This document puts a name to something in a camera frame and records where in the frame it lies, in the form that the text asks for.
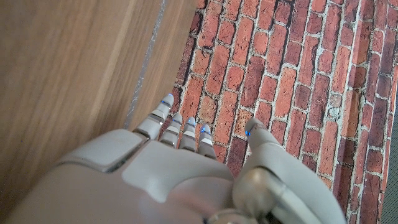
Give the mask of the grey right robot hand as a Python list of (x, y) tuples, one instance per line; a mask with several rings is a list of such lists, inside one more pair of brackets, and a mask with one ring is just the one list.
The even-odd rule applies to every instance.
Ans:
[(133, 130), (116, 129), (63, 156), (8, 223), (344, 223), (330, 189), (256, 118), (251, 155), (233, 175), (208, 125), (176, 114), (165, 96)]

